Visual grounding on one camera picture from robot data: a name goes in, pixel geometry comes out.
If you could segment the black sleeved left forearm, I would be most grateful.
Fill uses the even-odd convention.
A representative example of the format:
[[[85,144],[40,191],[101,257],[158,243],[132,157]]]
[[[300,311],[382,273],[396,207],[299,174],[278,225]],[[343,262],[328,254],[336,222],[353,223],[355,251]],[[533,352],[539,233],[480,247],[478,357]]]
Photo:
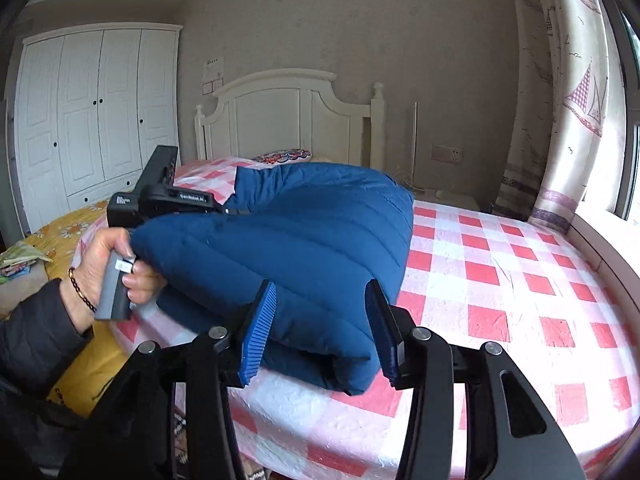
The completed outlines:
[[[92,341],[67,313],[57,278],[22,301],[1,323],[1,409],[30,411]]]

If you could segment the person's left hand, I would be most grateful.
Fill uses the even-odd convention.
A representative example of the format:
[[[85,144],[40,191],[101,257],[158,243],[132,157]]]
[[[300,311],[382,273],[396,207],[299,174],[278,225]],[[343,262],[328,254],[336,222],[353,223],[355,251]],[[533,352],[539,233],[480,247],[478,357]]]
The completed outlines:
[[[78,333],[85,333],[94,321],[94,312],[99,304],[104,274],[111,252],[132,258],[134,252],[129,244],[129,234],[122,228],[105,228],[96,232],[80,265],[60,283],[60,295],[65,310]],[[146,304],[157,296],[166,285],[164,278],[143,260],[134,263],[132,272],[122,278],[127,296],[134,304]]]

